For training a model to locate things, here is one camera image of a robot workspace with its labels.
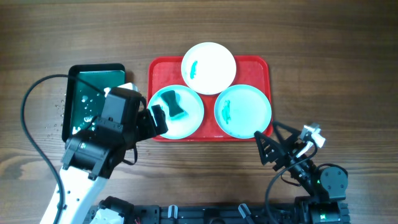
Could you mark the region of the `green yellow sponge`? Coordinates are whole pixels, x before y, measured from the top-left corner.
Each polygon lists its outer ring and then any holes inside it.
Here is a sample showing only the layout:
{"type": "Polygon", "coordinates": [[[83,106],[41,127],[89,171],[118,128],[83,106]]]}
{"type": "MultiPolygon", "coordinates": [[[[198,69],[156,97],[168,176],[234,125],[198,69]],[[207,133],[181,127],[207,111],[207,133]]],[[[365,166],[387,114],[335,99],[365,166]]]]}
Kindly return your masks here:
{"type": "Polygon", "coordinates": [[[165,91],[160,97],[169,108],[170,119],[181,119],[188,114],[179,105],[179,95],[174,90],[165,91]]]}

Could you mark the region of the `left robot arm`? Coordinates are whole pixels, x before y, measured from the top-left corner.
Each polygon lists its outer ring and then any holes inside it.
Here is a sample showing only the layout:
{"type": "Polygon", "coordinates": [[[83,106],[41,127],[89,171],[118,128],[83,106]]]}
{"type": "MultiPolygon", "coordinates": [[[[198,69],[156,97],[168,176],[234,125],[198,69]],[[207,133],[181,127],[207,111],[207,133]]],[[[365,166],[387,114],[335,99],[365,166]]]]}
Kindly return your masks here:
{"type": "Polygon", "coordinates": [[[94,129],[82,129],[65,142],[56,187],[41,223],[83,223],[126,151],[139,141],[167,132],[165,112],[159,105],[146,108],[137,91],[112,88],[102,113],[93,118],[94,129]]]}

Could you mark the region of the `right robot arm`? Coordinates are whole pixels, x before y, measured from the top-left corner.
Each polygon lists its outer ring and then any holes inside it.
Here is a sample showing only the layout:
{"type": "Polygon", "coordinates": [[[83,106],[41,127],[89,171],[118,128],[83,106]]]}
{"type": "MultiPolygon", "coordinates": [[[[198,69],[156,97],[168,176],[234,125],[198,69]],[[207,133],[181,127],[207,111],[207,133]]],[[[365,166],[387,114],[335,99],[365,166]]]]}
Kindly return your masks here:
{"type": "Polygon", "coordinates": [[[269,223],[349,223],[346,199],[348,171],[325,163],[315,165],[312,158],[326,139],[318,124],[305,125],[301,131],[278,121],[272,123],[276,140],[261,132],[254,133],[263,165],[274,163],[277,172],[264,197],[265,217],[269,223]],[[288,209],[273,207],[269,196],[275,182],[302,187],[308,195],[297,197],[288,209]]]}

